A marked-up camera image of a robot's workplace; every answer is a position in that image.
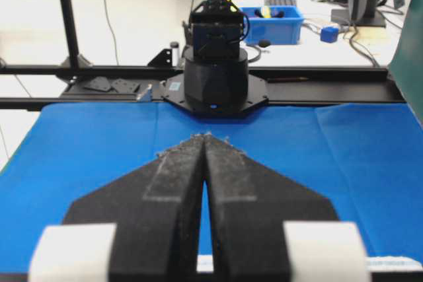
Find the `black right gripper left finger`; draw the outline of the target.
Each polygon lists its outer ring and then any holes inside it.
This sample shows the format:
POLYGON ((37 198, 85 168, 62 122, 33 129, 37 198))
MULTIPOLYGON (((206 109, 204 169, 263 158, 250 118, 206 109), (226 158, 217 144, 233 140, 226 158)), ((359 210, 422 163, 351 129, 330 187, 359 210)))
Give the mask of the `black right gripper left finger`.
POLYGON ((195 272, 202 135, 76 199, 44 229, 30 281, 169 281, 195 272))

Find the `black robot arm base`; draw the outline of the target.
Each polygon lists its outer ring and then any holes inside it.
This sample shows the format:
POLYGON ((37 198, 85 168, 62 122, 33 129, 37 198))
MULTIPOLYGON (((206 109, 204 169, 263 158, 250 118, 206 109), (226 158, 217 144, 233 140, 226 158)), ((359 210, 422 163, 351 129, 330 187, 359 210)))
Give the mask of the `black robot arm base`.
POLYGON ((185 54, 184 74, 199 79, 247 80, 248 55, 240 47, 249 26, 232 0, 205 0, 190 13, 192 35, 185 54))

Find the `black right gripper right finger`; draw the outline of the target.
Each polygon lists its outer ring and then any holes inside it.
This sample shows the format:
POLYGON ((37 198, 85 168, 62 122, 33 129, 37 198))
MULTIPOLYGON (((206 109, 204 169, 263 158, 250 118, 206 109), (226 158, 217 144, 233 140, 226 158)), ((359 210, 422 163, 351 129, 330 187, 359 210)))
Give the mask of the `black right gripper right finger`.
POLYGON ((357 226, 330 200, 204 137, 213 264, 221 281, 369 281, 357 226))

